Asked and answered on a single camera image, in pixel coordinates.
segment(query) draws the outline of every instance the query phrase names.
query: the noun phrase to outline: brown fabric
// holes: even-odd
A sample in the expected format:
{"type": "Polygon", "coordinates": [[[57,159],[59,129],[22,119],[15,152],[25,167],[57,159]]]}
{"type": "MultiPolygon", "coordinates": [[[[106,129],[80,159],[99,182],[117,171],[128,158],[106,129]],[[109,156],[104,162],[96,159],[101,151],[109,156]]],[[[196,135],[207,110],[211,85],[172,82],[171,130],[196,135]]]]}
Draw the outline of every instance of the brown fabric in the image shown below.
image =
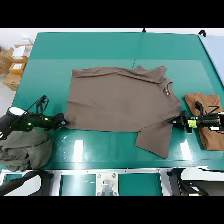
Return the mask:
{"type": "MultiPolygon", "coordinates": [[[[205,96],[202,93],[187,94],[185,100],[194,116],[200,114],[199,110],[195,108],[195,101],[199,101],[207,112],[214,108],[208,106],[219,106],[216,112],[222,111],[220,98],[217,94],[205,96]]],[[[200,128],[200,138],[203,146],[208,150],[224,150],[224,135],[215,131],[210,131],[208,128],[200,128]]]]}
{"type": "Polygon", "coordinates": [[[65,119],[69,128],[139,132],[136,145],[167,158],[172,125],[180,101],[164,66],[96,67],[72,70],[65,119]]]}

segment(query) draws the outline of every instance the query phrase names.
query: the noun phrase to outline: shirt sleeve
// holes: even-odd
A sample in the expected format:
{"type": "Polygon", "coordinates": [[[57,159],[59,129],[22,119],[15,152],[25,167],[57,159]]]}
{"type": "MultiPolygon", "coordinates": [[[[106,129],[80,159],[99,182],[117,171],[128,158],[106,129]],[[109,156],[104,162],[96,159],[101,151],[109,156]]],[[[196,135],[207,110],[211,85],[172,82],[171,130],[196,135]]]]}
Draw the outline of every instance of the shirt sleeve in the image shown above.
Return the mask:
{"type": "Polygon", "coordinates": [[[171,133],[172,125],[167,122],[147,126],[139,131],[136,146],[167,158],[171,133]]]}

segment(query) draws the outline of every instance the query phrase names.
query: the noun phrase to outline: gray cloth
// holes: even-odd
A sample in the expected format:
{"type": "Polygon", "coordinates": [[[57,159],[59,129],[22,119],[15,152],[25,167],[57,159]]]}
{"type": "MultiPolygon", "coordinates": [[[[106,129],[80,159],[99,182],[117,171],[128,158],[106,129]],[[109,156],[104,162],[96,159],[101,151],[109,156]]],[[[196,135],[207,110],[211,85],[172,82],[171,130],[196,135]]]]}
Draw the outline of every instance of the gray cloth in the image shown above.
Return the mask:
{"type": "Polygon", "coordinates": [[[180,100],[166,67],[96,67],[72,70],[65,119],[68,128],[138,132],[136,145],[168,157],[172,125],[180,113],[180,100]]]}
{"type": "Polygon", "coordinates": [[[0,163],[11,171],[39,169],[48,162],[51,152],[52,140],[44,131],[13,131],[0,141],[0,163]]]}

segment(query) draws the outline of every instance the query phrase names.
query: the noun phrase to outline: table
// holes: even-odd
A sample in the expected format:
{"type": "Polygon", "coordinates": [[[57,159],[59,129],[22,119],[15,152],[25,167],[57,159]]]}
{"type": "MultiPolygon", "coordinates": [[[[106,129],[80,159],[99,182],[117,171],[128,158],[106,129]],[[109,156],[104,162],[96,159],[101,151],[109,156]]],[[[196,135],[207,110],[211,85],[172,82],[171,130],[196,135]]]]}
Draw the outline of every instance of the table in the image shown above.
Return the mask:
{"type": "MultiPolygon", "coordinates": [[[[223,87],[197,35],[39,33],[13,106],[26,109],[45,94],[50,99],[45,114],[64,113],[72,68],[137,65],[166,65],[166,75],[174,81],[174,92],[181,98],[182,109],[188,109],[183,95],[189,91],[217,93],[224,105],[223,87]]],[[[66,128],[50,133],[54,149],[45,169],[224,168],[224,153],[204,150],[197,130],[189,135],[173,129],[168,159],[136,147],[136,133],[66,128]],[[74,147],[75,141],[81,147],[74,147]]]]}

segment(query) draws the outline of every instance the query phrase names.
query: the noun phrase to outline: white wall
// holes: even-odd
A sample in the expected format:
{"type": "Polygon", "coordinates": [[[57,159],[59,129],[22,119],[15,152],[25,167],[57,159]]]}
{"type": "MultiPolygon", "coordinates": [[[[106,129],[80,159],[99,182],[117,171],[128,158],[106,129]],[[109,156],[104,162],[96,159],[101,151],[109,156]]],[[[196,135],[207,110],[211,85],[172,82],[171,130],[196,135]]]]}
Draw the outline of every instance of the white wall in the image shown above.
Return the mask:
{"type": "MultiPolygon", "coordinates": [[[[223,35],[224,28],[146,28],[147,32],[197,34],[204,29],[207,35],[223,35]]],[[[141,32],[142,28],[0,28],[0,46],[8,50],[20,44],[22,38],[35,40],[38,32],[141,32]]]]}

